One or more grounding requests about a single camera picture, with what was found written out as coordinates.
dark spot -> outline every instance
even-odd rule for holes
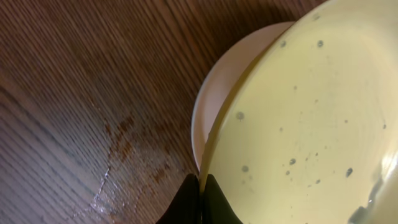
[[[353,173],[353,168],[349,168],[346,172],[346,177],[349,177]]]
[[[236,119],[238,119],[238,120],[243,120],[244,119],[244,113],[242,113],[242,112],[238,112],[237,114],[236,114]]]
[[[249,172],[249,167],[248,166],[242,166],[242,171],[243,172]]]
[[[290,162],[289,162],[290,165],[293,165],[295,163],[296,163],[296,159],[291,159]]]
[[[320,16],[319,16],[318,13],[314,14],[313,17],[312,17],[312,19],[313,19],[314,21],[317,21],[319,18],[320,18]]]

yellow disc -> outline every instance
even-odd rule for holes
[[[243,73],[206,143],[243,223],[397,223],[398,1],[328,1]]]

wood grain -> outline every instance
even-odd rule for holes
[[[0,223],[154,223],[217,59],[321,2],[0,1]]]

wooden table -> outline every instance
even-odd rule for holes
[[[217,59],[321,2],[0,1],[0,223],[154,223]]]

brown wooden surface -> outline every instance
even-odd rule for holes
[[[210,68],[321,2],[1,0],[0,223],[154,223]]]

